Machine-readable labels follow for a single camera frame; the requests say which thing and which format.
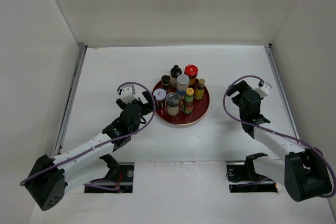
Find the white-lid dark spice jar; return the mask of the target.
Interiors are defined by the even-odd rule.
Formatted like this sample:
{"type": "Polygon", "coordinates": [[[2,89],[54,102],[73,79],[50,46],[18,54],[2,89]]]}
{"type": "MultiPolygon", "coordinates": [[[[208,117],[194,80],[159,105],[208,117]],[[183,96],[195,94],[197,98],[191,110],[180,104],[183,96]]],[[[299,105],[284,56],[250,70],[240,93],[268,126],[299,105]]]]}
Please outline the white-lid dark spice jar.
{"type": "Polygon", "coordinates": [[[166,106],[166,91],[164,89],[155,89],[153,91],[153,96],[155,97],[156,106],[158,109],[164,108],[166,106]]]}

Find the black-cap pepper shaker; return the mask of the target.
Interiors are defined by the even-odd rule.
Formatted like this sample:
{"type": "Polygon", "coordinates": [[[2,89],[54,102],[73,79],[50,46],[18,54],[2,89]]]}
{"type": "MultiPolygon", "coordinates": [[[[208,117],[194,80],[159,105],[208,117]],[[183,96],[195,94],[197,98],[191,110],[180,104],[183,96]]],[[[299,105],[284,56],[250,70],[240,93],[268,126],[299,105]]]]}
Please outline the black-cap pepper shaker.
{"type": "Polygon", "coordinates": [[[163,75],[161,77],[161,85],[162,89],[166,92],[166,94],[170,93],[170,76],[163,75]]]}

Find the grey-top white salt grinder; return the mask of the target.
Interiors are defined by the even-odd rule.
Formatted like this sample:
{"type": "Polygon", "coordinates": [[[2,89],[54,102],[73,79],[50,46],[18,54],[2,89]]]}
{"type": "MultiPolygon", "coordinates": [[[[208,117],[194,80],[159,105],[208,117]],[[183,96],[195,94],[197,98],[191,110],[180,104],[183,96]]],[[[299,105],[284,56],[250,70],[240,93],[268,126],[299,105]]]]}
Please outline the grey-top white salt grinder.
{"type": "Polygon", "coordinates": [[[176,116],[180,111],[180,97],[175,92],[170,92],[166,96],[166,111],[170,116],[176,116]]]}

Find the black-top white salt grinder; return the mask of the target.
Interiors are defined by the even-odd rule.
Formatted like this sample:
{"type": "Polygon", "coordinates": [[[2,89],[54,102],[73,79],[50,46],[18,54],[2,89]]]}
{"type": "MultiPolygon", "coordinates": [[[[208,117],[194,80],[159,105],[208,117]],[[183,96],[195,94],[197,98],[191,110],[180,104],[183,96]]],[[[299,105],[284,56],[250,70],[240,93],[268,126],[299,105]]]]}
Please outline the black-top white salt grinder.
{"type": "Polygon", "coordinates": [[[177,86],[177,78],[182,74],[182,69],[178,65],[174,65],[170,70],[170,85],[172,88],[177,86]]]}

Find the silver-lid blue-label jar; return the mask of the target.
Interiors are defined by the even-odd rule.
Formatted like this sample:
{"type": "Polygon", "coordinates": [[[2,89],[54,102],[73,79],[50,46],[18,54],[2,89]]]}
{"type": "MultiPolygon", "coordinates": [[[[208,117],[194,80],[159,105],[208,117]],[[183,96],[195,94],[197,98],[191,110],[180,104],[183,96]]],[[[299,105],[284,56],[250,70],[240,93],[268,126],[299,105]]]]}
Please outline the silver-lid blue-label jar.
{"type": "Polygon", "coordinates": [[[181,74],[176,78],[176,93],[182,98],[186,94],[190,79],[188,75],[181,74]]]}

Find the green-label red sauce bottle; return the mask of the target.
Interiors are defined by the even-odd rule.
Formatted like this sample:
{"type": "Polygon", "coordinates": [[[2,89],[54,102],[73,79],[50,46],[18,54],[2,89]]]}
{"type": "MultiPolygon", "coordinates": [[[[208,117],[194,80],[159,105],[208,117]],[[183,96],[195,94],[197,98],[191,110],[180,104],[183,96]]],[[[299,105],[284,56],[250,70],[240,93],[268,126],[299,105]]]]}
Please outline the green-label red sauce bottle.
{"type": "Polygon", "coordinates": [[[193,110],[193,101],[194,101],[194,89],[187,88],[185,92],[185,97],[183,101],[183,113],[191,114],[193,110]]]}

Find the small yellow-label oil bottle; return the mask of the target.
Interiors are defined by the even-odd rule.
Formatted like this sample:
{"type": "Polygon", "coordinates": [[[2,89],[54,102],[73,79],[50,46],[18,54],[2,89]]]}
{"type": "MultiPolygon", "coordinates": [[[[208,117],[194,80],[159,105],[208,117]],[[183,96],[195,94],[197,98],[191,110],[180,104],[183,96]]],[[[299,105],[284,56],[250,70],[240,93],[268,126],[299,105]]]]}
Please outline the small yellow-label oil bottle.
{"type": "Polygon", "coordinates": [[[201,100],[204,94],[205,80],[199,79],[194,91],[194,99],[201,100]]]}

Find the red-lid chili sauce jar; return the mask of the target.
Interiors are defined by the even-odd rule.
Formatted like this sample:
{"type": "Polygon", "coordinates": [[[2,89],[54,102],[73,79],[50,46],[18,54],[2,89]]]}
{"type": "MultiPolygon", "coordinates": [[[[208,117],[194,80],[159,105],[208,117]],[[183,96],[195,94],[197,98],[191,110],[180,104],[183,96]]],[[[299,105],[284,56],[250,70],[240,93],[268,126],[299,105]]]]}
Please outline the red-lid chili sauce jar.
{"type": "Polygon", "coordinates": [[[192,87],[198,75],[198,67],[195,65],[187,65],[184,69],[184,74],[189,77],[189,87],[192,87]]]}

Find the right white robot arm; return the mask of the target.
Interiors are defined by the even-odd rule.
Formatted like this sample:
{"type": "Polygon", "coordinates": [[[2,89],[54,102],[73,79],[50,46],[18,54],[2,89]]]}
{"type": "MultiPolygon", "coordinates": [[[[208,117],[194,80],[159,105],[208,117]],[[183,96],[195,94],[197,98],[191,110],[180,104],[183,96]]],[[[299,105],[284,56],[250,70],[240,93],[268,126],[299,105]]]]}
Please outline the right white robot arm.
{"type": "Polygon", "coordinates": [[[260,175],[282,184],[288,195],[296,202],[314,197],[335,196],[335,173],[315,147],[296,137],[276,131],[260,111],[261,101],[269,95],[271,85],[258,77],[257,88],[252,88],[240,77],[225,91],[239,108],[239,118],[245,133],[265,145],[280,159],[268,160],[267,154],[247,156],[244,175],[251,180],[260,175]]]}

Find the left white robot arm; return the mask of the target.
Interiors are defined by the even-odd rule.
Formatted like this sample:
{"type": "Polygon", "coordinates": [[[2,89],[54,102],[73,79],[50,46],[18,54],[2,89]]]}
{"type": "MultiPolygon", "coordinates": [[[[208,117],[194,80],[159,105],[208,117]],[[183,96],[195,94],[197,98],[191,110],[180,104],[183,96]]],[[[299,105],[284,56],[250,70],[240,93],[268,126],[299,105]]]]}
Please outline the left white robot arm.
{"type": "Polygon", "coordinates": [[[155,112],[155,98],[143,91],[146,103],[134,92],[119,90],[116,103],[121,113],[102,132],[86,143],[53,157],[43,155],[35,161],[28,177],[21,182],[40,210],[55,207],[73,188],[84,185],[101,189],[101,183],[110,182],[118,175],[119,163],[112,153],[131,141],[149,122],[144,118],[155,112]]]}

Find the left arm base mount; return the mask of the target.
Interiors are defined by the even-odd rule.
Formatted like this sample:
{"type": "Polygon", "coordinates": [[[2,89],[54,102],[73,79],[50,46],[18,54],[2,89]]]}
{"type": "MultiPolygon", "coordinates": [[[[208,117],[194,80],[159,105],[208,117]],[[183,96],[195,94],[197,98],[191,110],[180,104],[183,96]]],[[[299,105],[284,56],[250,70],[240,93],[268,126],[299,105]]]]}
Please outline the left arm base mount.
{"type": "Polygon", "coordinates": [[[85,185],[86,194],[130,194],[133,193],[134,163],[119,163],[111,155],[105,155],[100,158],[108,168],[102,178],[95,179],[85,185]]]}

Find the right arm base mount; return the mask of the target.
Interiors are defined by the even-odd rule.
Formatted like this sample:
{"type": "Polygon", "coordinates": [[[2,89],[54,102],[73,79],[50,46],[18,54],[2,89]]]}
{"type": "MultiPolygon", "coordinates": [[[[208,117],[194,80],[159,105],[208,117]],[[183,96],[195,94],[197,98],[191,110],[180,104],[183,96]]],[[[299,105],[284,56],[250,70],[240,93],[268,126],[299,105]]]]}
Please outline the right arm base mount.
{"type": "Polygon", "coordinates": [[[256,153],[245,158],[244,162],[226,163],[226,178],[231,193],[277,193],[277,184],[270,178],[257,174],[254,161],[267,157],[265,153],[256,153]]]}

